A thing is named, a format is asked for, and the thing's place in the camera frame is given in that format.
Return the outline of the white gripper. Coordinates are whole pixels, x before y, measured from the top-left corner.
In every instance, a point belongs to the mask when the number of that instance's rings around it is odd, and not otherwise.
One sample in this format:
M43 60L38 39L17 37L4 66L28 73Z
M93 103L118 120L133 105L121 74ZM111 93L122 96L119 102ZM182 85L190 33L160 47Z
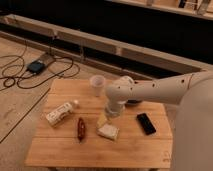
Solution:
M109 100L105 107L105 113L108 117L114 118L121 115L125 109L125 101L111 101ZM97 121L97 127L101 128L108 122L108 118L105 114L101 114Z

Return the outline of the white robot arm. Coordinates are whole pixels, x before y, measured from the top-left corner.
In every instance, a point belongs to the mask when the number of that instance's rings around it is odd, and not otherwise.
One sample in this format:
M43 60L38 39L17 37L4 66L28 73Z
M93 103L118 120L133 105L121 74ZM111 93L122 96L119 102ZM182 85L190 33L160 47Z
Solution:
M108 116L118 116L128 100L178 105L170 171L213 171L213 70L137 84L123 76L105 94Z

